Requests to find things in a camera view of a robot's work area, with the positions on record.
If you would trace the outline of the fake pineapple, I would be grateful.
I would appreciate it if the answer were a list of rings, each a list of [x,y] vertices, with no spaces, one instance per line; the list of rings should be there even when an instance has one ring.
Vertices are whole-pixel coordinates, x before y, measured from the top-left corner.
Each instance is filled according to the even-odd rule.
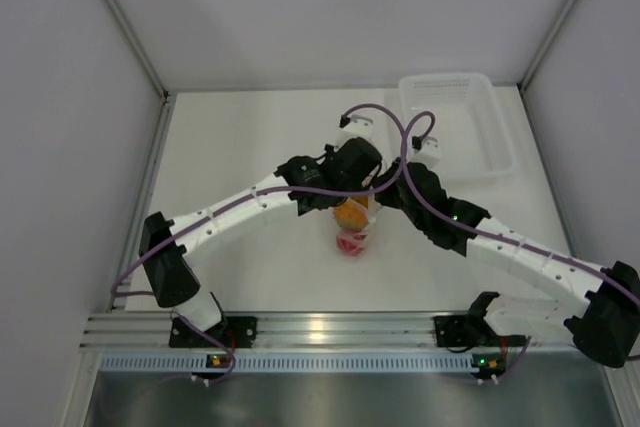
[[[369,225],[369,198],[366,196],[347,198],[333,208],[333,217],[338,226],[351,231],[362,231]]]

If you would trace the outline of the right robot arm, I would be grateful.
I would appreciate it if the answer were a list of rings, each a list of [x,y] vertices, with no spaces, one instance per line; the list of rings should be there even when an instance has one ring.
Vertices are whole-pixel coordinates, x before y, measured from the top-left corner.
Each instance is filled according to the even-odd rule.
[[[531,241],[487,210],[449,196],[422,163],[394,161],[373,181],[375,199],[402,211],[435,246],[495,267],[545,294],[521,299],[481,293],[468,310],[468,335],[480,344],[498,336],[530,336],[573,344],[611,368],[631,360],[639,338],[639,274],[617,261],[585,262]]]

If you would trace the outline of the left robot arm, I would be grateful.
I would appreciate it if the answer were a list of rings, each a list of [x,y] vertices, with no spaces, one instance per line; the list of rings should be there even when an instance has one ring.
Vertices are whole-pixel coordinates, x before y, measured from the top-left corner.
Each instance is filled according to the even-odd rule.
[[[202,285],[194,266],[199,253],[213,251],[271,223],[338,206],[365,191],[382,167],[382,155],[366,139],[328,145],[318,158],[294,156],[262,181],[193,213],[166,218],[156,212],[143,225],[139,260],[152,295],[191,324],[204,346],[226,333],[224,312]]]

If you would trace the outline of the clear zip top bag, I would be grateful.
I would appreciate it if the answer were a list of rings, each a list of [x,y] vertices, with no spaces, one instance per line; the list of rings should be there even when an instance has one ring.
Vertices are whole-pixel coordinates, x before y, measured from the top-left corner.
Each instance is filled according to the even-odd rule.
[[[332,217],[338,228],[335,243],[341,254],[356,258],[367,249],[378,210],[373,196],[349,197],[332,208]]]

